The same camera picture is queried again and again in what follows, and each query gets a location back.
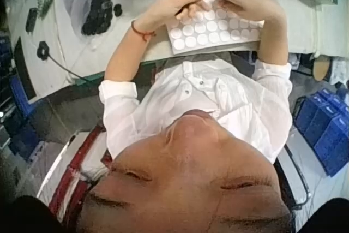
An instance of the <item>shirt sleeve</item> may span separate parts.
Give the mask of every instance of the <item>shirt sleeve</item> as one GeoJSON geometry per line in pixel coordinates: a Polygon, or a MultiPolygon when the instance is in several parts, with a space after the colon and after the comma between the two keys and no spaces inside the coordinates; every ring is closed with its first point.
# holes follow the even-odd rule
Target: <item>shirt sleeve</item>
{"type": "Polygon", "coordinates": [[[139,105],[133,82],[104,80],[99,86],[99,98],[104,104],[103,123],[107,132],[107,147],[114,158],[121,150],[118,141],[132,132],[132,113],[139,105]]]}
{"type": "Polygon", "coordinates": [[[255,64],[252,78],[264,87],[261,94],[260,116],[269,130],[273,158],[276,158],[285,145],[292,125],[292,115],[288,96],[292,91],[289,80],[291,65],[272,65],[259,60],[255,64]]]}

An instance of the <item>workbench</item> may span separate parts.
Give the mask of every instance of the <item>workbench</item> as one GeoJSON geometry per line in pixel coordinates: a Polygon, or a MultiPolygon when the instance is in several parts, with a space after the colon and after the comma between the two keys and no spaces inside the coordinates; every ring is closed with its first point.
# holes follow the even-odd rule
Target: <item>workbench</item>
{"type": "MultiPolygon", "coordinates": [[[[55,0],[46,18],[37,20],[33,34],[26,33],[25,24],[28,11],[37,5],[37,0],[6,0],[11,43],[14,47],[21,38],[27,70],[36,93],[30,102],[74,83],[74,79],[52,61],[41,61],[37,57],[40,41],[45,40],[52,57],[76,74],[100,76],[131,21],[152,1],[132,0],[132,6],[125,7],[118,20],[113,19],[106,33],[86,43],[74,34],[63,0],[55,0]]],[[[348,0],[338,0],[338,5],[318,6],[312,0],[278,1],[287,14],[289,52],[349,57],[348,0]]],[[[256,49],[257,42],[252,42],[215,47],[205,52],[256,49]]],[[[171,44],[166,28],[162,27],[151,40],[144,61],[170,57],[173,57],[171,44]]]]}

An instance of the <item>wrist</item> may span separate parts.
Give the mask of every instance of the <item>wrist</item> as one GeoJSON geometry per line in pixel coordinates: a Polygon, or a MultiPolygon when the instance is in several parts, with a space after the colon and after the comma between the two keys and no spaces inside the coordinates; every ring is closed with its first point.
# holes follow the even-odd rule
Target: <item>wrist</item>
{"type": "Polygon", "coordinates": [[[266,19],[266,21],[271,23],[286,23],[286,13],[282,7],[274,9],[272,14],[266,19]]]}
{"type": "Polygon", "coordinates": [[[138,19],[135,20],[135,28],[142,33],[150,33],[158,29],[159,25],[156,23],[152,16],[143,13],[138,19]]]}

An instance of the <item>red bracelet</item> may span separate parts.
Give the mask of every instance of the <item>red bracelet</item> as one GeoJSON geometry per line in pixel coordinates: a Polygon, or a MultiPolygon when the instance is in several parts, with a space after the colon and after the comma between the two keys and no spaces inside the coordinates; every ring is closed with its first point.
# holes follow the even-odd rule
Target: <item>red bracelet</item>
{"type": "Polygon", "coordinates": [[[133,30],[136,34],[141,35],[142,38],[143,38],[143,40],[144,40],[145,42],[147,42],[147,40],[146,40],[146,37],[147,37],[147,36],[149,36],[149,35],[151,35],[151,36],[156,36],[155,31],[149,32],[149,33],[142,33],[142,32],[139,32],[138,30],[135,29],[134,23],[135,23],[135,20],[131,22],[131,28],[132,28],[132,30],[133,30]]]}

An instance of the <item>closed eye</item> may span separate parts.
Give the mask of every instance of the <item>closed eye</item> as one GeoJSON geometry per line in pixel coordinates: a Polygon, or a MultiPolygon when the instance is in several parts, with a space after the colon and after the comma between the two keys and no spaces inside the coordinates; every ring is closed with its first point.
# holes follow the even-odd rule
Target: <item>closed eye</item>
{"type": "Polygon", "coordinates": [[[116,172],[120,175],[131,177],[135,180],[149,182],[152,178],[143,170],[129,170],[122,167],[112,167],[111,172],[116,172]]]}
{"type": "Polygon", "coordinates": [[[225,190],[240,189],[253,186],[271,186],[272,183],[268,178],[256,178],[256,177],[243,177],[238,179],[233,179],[232,181],[227,181],[220,188],[225,190]]]}
{"type": "Polygon", "coordinates": [[[137,175],[136,173],[133,173],[133,172],[126,172],[125,175],[129,176],[129,177],[133,177],[133,178],[135,178],[137,180],[142,180],[139,175],[137,175]]]}

